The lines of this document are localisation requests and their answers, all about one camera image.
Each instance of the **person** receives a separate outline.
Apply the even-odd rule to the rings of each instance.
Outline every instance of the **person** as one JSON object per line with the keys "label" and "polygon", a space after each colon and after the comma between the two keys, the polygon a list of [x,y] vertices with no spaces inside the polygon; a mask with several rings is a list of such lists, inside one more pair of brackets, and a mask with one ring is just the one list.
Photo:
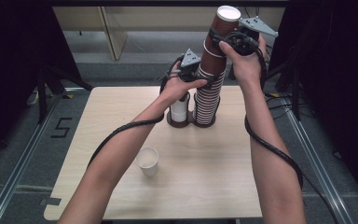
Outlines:
{"label": "person", "polygon": [[[275,127],[260,87],[260,64],[257,56],[240,56],[227,43],[221,50],[232,60],[246,116],[254,132],[261,138],[288,151]],[[261,35],[259,48],[266,55],[266,42]],[[184,82],[171,74],[164,91],[133,121],[160,117],[188,90],[199,88],[206,80]],[[110,196],[155,124],[130,128],[112,137],[83,175],[74,195],[65,207],[59,223],[101,223]],[[251,139],[252,165],[265,223],[306,223],[301,188],[296,172],[284,160]]]}

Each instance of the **person's right arm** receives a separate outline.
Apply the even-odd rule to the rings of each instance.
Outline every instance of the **person's right arm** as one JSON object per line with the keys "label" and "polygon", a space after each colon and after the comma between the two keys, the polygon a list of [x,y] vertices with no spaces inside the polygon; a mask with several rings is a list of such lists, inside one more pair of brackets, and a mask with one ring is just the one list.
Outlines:
{"label": "person's right arm", "polygon": [[[234,74],[243,93],[246,116],[252,130],[262,139],[289,155],[266,104],[260,87],[260,64],[254,53],[240,56],[227,43],[220,48],[232,60]],[[259,48],[266,54],[262,36]],[[252,166],[265,223],[306,223],[301,188],[295,170],[277,155],[251,138]]]}

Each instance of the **white cup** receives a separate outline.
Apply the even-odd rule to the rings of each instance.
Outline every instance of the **white cup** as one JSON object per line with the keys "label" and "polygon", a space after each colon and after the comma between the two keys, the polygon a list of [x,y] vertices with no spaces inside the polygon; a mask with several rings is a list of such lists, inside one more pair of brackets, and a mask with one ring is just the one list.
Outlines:
{"label": "white cup", "polygon": [[145,176],[151,177],[158,170],[158,152],[152,147],[143,147],[135,158]]}

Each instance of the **person's left arm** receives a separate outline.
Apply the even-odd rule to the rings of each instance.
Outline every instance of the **person's left arm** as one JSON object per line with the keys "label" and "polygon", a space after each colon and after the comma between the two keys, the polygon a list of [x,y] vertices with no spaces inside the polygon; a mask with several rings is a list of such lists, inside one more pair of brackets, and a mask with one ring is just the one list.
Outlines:
{"label": "person's left arm", "polygon": [[[157,99],[133,121],[160,117],[189,89],[206,84],[205,80],[183,82],[172,77]],[[124,175],[150,134],[154,124],[130,128],[113,136],[89,165],[59,223],[101,223],[113,189]]]}

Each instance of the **wooden table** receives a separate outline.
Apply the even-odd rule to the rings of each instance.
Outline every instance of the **wooden table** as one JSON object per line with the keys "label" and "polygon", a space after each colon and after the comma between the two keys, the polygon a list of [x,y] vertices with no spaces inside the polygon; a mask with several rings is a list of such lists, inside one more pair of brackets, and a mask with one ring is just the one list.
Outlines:
{"label": "wooden table", "polygon": [[[146,108],[158,88],[92,91],[51,193],[61,202],[47,206],[46,219],[60,217],[95,148]],[[194,108],[193,92],[189,110]],[[158,173],[145,177],[134,162],[115,188],[104,219],[261,217],[244,115],[240,88],[223,87],[212,127],[176,129],[166,119],[157,124],[145,146],[159,153]]]}

